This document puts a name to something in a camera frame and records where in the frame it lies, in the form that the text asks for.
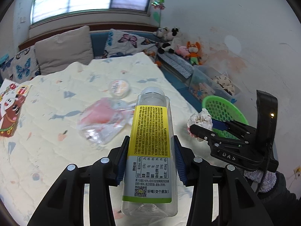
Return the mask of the grey gloved right hand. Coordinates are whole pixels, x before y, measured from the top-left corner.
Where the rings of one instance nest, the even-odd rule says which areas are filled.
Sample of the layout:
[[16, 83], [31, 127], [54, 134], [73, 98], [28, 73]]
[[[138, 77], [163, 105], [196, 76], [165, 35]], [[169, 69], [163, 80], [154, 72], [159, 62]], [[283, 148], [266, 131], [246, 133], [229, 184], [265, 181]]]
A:
[[276, 173], [267, 171], [244, 171], [244, 177], [251, 183], [251, 188], [255, 193], [267, 193], [273, 189], [277, 182]]

